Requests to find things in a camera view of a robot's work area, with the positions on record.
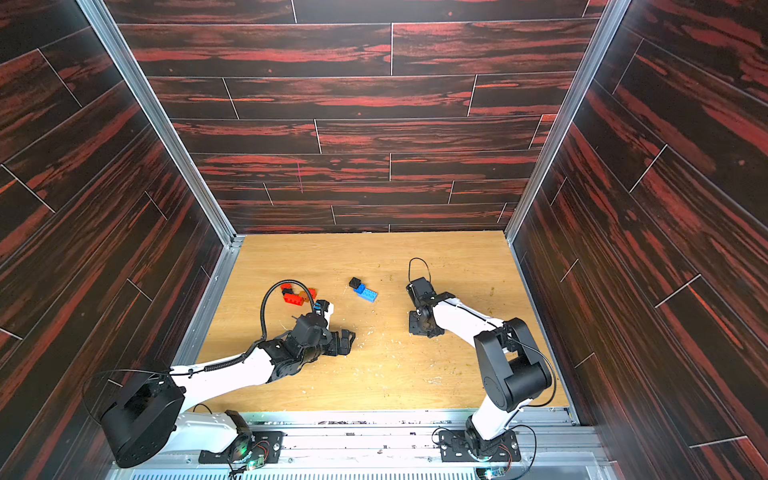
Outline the red 2x4 lego brick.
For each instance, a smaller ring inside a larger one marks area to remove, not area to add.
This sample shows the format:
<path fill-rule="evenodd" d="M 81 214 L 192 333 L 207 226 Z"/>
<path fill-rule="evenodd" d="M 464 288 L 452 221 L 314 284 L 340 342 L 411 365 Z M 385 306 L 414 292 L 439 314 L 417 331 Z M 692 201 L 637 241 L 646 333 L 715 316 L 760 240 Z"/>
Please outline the red 2x4 lego brick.
<path fill-rule="evenodd" d="M 305 303 L 305 299 L 300 295 L 293 293 L 284 293 L 283 300 L 291 305 L 302 306 Z"/>

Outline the light blue lego plate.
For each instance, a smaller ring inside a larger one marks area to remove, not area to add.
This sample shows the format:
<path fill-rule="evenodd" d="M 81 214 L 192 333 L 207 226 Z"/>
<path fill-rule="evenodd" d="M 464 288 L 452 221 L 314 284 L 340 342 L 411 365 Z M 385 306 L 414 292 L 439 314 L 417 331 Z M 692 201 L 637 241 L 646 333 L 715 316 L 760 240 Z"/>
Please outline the light blue lego plate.
<path fill-rule="evenodd" d="M 360 298 L 362 298 L 362 299 L 364 299 L 364 300 L 366 300 L 366 301 L 368 301 L 368 302 L 371 302 L 371 303 L 375 302 L 375 301 L 376 301 L 376 299 L 377 299 L 377 297 L 378 297 L 378 293 L 377 293 L 377 292 L 375 292 L 375 291 L 373 291 L 373 290 L 369 289 L 369 288 L 368 288 L 367 286 L 365 286 L 364 284 L 361 284 L 359 287 L 357 287 L 357 288 L 355 289 L 355 293 L 356 293 L 356 294 L 357 294 L 357 295 L 358 295 Z"/>

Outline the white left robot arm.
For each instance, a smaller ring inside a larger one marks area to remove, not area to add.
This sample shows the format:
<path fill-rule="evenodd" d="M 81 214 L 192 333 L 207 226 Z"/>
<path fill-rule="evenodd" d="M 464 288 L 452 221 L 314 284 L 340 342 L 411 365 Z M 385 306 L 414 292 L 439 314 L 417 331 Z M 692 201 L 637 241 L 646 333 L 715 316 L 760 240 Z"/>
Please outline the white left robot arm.
<path fill-rule="evenodd" d="M 240 413 L 196 413 L 193 408 L 225 393 L 293 376 L 323 355 L 345 356 L 354 340 L 352 331 L 322 329 L 315 343 L 301 344 L 288 332 L 218 361 L 135 372 L 99 418 L 117 466 L 131 468 L 177 451 L 199 451 L 229 464 L 265 460 L 269 449 L 253 437 Z"/>

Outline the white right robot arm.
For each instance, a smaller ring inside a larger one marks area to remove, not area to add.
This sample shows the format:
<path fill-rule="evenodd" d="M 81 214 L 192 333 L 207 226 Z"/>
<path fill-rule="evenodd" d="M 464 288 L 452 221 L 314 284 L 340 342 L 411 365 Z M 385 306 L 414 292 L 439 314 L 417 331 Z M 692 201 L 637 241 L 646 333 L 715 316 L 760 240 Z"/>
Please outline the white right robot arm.
<path fill-rule="evenodd" d="M 465 441 L 475 457 L 491 456 L 511 440 L 509 422 L 520 408 L 555 385 L 547 358 L 519 318 L 489 317 L 448 292 L 410 297 L 412 334 L 434 337 L 450 331 L 474 347 L 486 397 L 466 422 Z"/>

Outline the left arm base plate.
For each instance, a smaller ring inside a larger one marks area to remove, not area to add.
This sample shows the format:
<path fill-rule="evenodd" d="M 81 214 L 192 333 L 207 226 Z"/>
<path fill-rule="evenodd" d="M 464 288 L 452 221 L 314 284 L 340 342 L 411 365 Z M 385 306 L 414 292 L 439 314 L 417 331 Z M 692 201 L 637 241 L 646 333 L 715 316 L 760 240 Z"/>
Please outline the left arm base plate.
<path fill-rule="evenodd" d="M 220 453 L 201 451 L 200 464 L 222 464 L 229 466 L 247 466 L 262 468 L 266 464 L 279 461 L 285 434 L 282 431 L 255 431 L 239 434 L 238 437 Z"/>

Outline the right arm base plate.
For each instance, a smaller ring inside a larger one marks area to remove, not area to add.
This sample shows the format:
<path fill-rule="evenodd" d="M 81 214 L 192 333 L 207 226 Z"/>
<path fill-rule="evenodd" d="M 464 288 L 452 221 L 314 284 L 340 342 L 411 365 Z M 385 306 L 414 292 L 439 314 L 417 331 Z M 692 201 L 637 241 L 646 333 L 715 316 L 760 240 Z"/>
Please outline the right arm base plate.
<path fill-rule="evenodd" d="M 474 430 L 449 430 L 438 427 L 431 435 L 443 462 L 506 462 L 521 460 L 516 434 L 508 430 L 484 440 Z"/>

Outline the aluminium front rail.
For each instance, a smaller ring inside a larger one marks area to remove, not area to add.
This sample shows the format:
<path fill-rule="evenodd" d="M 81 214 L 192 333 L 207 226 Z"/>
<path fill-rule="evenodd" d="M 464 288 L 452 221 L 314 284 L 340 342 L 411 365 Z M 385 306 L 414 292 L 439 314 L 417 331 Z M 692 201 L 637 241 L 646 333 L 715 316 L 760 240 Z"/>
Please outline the aluminium front rail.
<path fill-rule="evenodd" d="M 195 452 L 160 454 L 111 479 L 617 479 L 592 427 L 565 407 L 525 409 L 513 420 L 516 440 L 493 461 L 466 454 L 446 461 L 446 437 L 468 410 L 249 413 L 254 432 L 277 432 L 268 464 L 250 471 L 203 465 Z"/>

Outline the aluminium corner post left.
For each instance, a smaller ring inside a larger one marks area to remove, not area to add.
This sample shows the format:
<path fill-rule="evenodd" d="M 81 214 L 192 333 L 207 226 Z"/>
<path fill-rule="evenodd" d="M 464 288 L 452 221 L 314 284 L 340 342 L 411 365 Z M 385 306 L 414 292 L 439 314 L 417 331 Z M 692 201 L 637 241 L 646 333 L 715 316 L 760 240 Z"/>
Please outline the aluminium corner post left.
<path fill-rule="evenodd" d="M 77 5 L 163 143 L 222 244 L 227 248 L 240 247 L 243 237 L 236 233 L 205 183 L 106 4 L 103 1 L 78 0 Z"/>

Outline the aluminium corner post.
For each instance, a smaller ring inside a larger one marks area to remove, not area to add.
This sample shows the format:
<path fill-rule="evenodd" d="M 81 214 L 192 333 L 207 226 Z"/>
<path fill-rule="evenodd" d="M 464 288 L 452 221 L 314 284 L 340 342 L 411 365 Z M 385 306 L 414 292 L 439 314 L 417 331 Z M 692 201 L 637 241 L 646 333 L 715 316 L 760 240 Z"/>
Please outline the aluminium corner post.
<path fill-rule="evenodd" d="M 612 0 L 607 3 L 603 15 L 576 71 L 564 102 L 552 124 L 550 133 L 542 147 L 528 185 L 505 229 L 506 240 L 511 250 L 525 217 L 555 160 L 555 156 L 573 122 L 575 115 L 591 85 L 603 58 L 619 29 L 630 6 L 630 0 Z"/>
<path fill-rule="evenodd" d="M 240 247 L 243 237 L 236 233 L 205 183 L 106 4 L 103 1 L 78 0 L 77 5 L 163 143 L 222 244 L 227 248 Z"/>

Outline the aluminium corner post right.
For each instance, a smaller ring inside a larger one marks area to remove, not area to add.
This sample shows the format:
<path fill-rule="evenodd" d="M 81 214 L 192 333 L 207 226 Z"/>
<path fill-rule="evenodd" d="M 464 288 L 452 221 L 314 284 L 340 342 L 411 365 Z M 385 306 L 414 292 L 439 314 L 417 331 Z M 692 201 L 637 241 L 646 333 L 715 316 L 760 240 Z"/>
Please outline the aluminium corner post right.
<path fill-rule="evenodd" d="M 607 3 L 603 15 L 576 71 L 564 102 L 552 124 L 550 133 L 542 147 L 528 185 L 505 229 L 506 240 L 511 250 L 525 217 L 555 160 L 555 156 L 573 122 L 575 115 L 591 85 L 603 58 L 619 29 L 630 6 L 630 0 L 612 0 Z"/>

